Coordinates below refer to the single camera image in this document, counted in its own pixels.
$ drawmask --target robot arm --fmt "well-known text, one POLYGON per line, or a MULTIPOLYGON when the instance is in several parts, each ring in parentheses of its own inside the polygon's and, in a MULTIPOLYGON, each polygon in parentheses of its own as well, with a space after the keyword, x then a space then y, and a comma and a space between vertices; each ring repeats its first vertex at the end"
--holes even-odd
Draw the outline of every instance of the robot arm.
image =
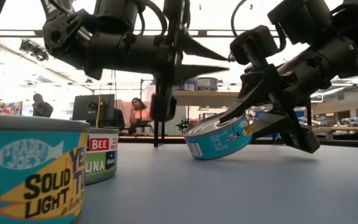
POLYGON ((55 0, 41 2, 47 16, 42 29, 45 46, 52 56, 97 80, 101 79, 103 69, 149 73, 155 77, 160 88, 152 97, 153 119, 173 118, 176 107, 173 85, 197 75, 227 70, 181 64, 183 52, 227 60, 187 34, 190 0, 165 0, 163 12, 150 0, 97 0, 93 15, 83 9, 75 12, 70 0, 60 4, 55 0), (142 15, 146 6, 161 21, 160 35, 133 34, 137 14, 142 15))
POLYGON ((319 142, 311 127, 299 124, 293 109, 305 106, 315 91, 329 88, 336 75, 358 75, 358 6, 343 4, 330 12, 324 0, 284 0, 268 17, 292 44, 310 46, 275 67, 266 58, 280 49, 267 27, 258 26, 238 35, 230 45, 231 52, 238 63, 252 66, 241 76, 238 99, 221 122, 251 106, 272 103, 273 109, 251 124, 253 138, 280 133, 288 146, 313 153, 319 142))

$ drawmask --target table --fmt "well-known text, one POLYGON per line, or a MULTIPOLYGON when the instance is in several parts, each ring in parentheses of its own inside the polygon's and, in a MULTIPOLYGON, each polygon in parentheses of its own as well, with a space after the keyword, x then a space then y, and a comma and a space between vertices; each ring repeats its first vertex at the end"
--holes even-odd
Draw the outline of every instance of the table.
POLYGON ((358 223, 358 148, 248 145, 196 161, 184 144, 120 144, 117 174, 86 187, 79 224, 358 223))

